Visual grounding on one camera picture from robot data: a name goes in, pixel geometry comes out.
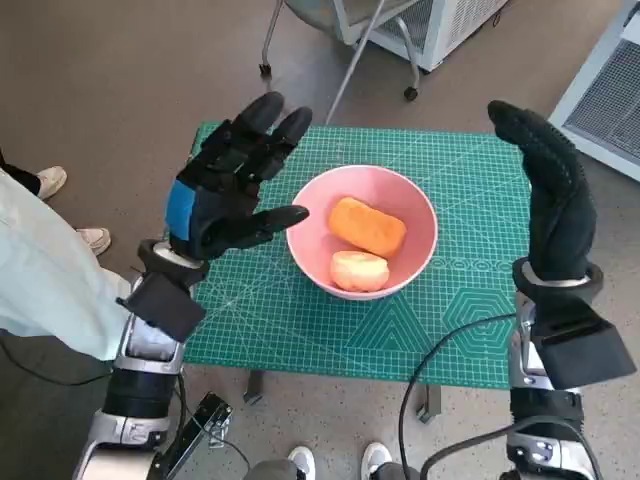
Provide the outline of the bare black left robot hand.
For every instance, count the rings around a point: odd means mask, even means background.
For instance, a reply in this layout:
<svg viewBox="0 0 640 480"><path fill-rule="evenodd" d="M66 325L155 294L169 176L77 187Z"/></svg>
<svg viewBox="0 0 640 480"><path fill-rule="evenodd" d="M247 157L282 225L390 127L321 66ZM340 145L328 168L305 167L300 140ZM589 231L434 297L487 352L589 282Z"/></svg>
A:
<svg viewBox="0 0 640 480"><path fill-rule="evenodd" d="M313 118L310 108L300 107L271 130L283 107L283 95L268 92L201 141L169 193L165 223L176 253L213 260L269 242L308 218L299 205L256 210L261 184L283 169Z"/></svg>

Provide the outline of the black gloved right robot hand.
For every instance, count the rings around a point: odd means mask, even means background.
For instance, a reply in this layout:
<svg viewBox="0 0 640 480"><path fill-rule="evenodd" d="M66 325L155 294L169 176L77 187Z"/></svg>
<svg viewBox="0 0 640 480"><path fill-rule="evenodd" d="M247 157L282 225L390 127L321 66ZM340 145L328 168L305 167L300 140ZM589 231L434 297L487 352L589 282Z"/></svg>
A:
<svg viewBox="0 0 640 480"><path fill-rule="evenodd" d="M587 275L596 211L574 144L539 114L502 100L487 113L495 134L520 150L531 184L528 260L538 279Z"/></svg>

